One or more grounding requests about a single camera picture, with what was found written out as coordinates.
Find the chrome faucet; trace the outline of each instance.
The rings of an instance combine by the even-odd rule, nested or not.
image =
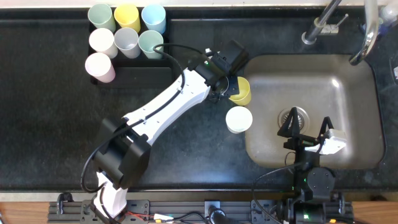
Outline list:
[[[322,12],[321,16],[316,18],[311,25],[308,32],[304,32],[302,34],[302,40],[305,44],[314,44],[317,41],[317,36],[321,35],[325,28],[326,22],[329,17],[332,15],[333,11],[340,4],[341,0],[332,0],[329,5]],[[366,14],[366,33],[365,40],[362,44],[361,49],[357,54],[352,55],[349,58],[349,63],[352,65],[359,64],[367,55],[370,53],[377,37],[377,33],[379,30],[379,9],[377,7],[377,0],[364,0],[365,5],[365,14]],[[347,18],[346,15],[343,20],[341,20],[337,25],[329,28],[329,34],[336,34],[338,32],[332,32],[333,30],[338,29],[338,26]]]

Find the sink drain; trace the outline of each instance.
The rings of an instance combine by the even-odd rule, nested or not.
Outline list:
[[[308,117],[308,114],[302,109],[296,106],[297,108],[297,118],[298,118],[298,126],[300,127],[300,133],[304,133],[308,126],[310,125],[310,118]],[[282,125],[285,123],[287,117],[289,116],[291,108],[287,108],[282,110],[282,112],[279,113],[278,117],[278,124],[279,127],[282,127]]]

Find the blue cup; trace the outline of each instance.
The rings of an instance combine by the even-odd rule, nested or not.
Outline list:
[[[149,30],[161,34],[166,31],[166,10],[163,6],[158,4],[146,6],[141,12],[141,17]]]

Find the sink basin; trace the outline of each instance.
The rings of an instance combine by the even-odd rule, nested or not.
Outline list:
[[[376,84],[366,62],[348,63],[349,55],[263,55],[244,70],[251,86],[247,108],[253,124],[246,131],[246,150],[264,167],[282,167],[286,138],[277,135],[290,109],[298,107],[301,133],[317,137],[323,118],[346,133],[347,145],[321,156],[334,169],[375,167],[384,155]],[[289,154],[287,164],[294,162]]]

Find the plastic cup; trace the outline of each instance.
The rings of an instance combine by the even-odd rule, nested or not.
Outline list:
[[[141,29],[138,9],[133,4],[123,4],[118,6],[114,11],[114,18],[123,28],[132,28],[136,32],[139,32]]]
[[[225,121],[229,131],[239,134],[250,128],[253,116],[247,108],[235,106],[228,111]]]
[[[114,43],[128,58],[136,58],[141,53],[138,46],[138,34],[132,28],[119,29],[114,34]]]
[[[250,84],[243,77],[238,77],[238,85],[239,85],[239,94],[232,95],[229,99],[236,103],[239,106],[248,105],[251,101],[251,91],[250,91]]]
[[[166,31],[166,10],[163,6],[158,4],[146,6],[141,12],[141,17],[149,30],[161,34]]]
[[[112,32],[116,30],[112,9],[107,4],[95,4],[91,7],[88,10],[88,19],[97,28],[105,28]]]
[[[163,44],[163,37],[157,31],[147,30],[143,32],[138,39],[139,48],[149,59],[160,59],[161,54],[154,52],[154,47],[158,44]],[[163,52],[163,46],[157,47],[156,50]]]
[[[111,59],[104,53],[93,53],[85,63],[86,71],[103,83],[111,82],[115,78]]]
[[[113,33],[105,28],[94,30],[88,39],[92,49],[99,53],[106,54],[109,58],[114,58],[118,54],[118,48],[114,44]]]

